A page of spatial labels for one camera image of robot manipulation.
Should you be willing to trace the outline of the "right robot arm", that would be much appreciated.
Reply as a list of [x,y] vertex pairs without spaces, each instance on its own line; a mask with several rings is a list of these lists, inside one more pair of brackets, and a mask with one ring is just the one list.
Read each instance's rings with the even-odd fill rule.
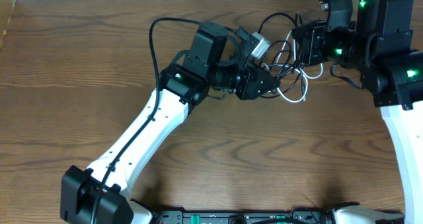
[[401,175],[404,213],[336,205],[322,223],[422,222],[422,52],[411,48],[413,0],[319,0],[325,20],[292,31],[306,66],[332,61],[360,72],[389,130]]

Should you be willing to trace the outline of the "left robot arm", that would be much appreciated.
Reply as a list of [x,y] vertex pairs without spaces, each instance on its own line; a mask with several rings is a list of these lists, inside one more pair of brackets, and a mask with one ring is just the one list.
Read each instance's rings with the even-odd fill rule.
[[156,70],[145,108],[115,144],[86,169],[70,167],[61,180],[60,216],[68,223],[150,223],[153,213],[131,200],[138,176],[164,142],[207,96],[227,89],[254,100],[279,80],[259,67],[270,49],[261,34],[201,22],[192,45]]

